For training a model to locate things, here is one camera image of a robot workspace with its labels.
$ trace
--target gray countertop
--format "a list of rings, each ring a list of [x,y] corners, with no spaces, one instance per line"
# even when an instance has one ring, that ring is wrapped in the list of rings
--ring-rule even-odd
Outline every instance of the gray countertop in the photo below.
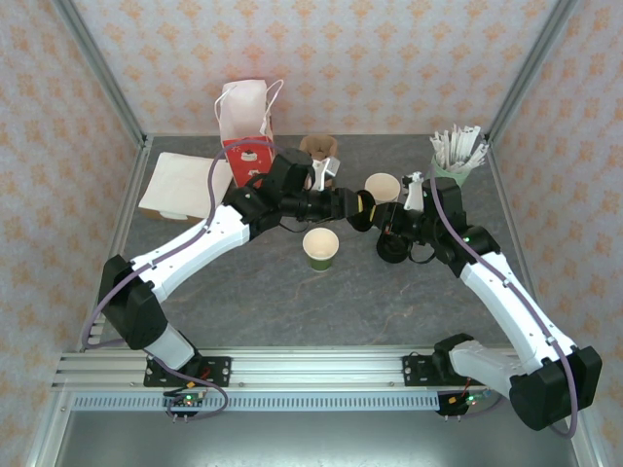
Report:
[[[337,136],[342,164],[337,185],[363,188],[368,176],[387,172],[398,179],[426,171],[431,144],[425,135]],[[282,147],[298,147],[301,136],[281,136]],[[213,157],[217,137],[157,137],[141,195],[161,152]],[[471,224],[494,236],[511,268],[519,262],[488,166],[463,186]],[[284,223],[295,228],[296,223]],[[181,234],[189,224],[152,220],[135,209],[124,256],[131,259]],[[333,267],[310,269],[302,233],[273,229],[237,248],[184,282],[163,303],[173,326],[197,347],[220,345],[432,345],[459,332],[485,344],[507,339],[473,292],[439,262],[399,265],[378,257],[378,230],[358,233],[346,221],[325,224],[340,239]],[[419,247],[418,259],[431,250]],[[107,323],[103,338],[115,336]]]

